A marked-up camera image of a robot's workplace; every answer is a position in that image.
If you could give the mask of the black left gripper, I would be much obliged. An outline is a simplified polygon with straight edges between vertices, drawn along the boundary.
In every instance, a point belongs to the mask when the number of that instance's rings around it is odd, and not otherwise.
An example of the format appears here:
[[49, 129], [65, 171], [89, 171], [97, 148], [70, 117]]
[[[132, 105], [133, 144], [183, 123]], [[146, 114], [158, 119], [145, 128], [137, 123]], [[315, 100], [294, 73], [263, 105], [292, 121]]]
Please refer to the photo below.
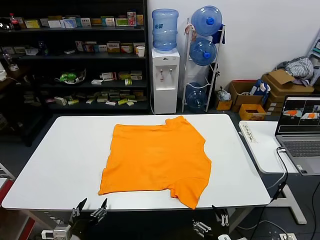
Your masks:
[[90, 216], [81, 217], [81, 211], [87, 202], [87, 198], [82, 200], [76, 208], [71, 211], [71, 220], [68, 222], [71, 226], [70, 231], [72, 236], [85, 237], [87, 232], [94, 226], [97, 226], [107, 214], [107, 202], [106, 197], [100, 208], [90, 214]]

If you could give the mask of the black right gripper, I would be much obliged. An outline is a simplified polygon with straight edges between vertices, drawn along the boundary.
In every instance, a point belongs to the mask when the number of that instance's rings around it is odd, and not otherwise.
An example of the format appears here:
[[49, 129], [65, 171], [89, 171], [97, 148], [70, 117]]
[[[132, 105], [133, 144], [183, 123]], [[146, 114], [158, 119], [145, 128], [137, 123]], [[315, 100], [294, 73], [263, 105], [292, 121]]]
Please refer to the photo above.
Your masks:
[[226, 208], [217, 208], [214, 205], [211, 206], [215, 214], [216, 220], [221, 225], [208, 226], [201, 221], [192, 220], [193, 229], [199, 233], [203, 240], [218, 240], [219, 236], [227, 233], [227, 227], [229, 226], [229, 213]]

